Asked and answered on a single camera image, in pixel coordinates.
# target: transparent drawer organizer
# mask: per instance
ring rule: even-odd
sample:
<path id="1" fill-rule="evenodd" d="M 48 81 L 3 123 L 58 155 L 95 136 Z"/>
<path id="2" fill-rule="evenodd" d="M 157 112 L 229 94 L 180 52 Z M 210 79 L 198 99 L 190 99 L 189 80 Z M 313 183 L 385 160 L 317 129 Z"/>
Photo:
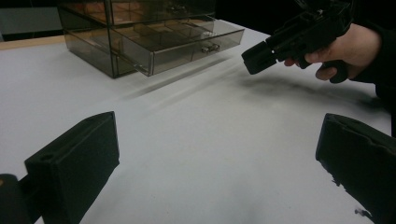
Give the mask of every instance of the transparent drawer organizer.
<path id="1" fill-rule="evenodd" d="M 58 0 L 68 49 L 116 78 L 153 76 L 240 44 L 214 0 Z"/>

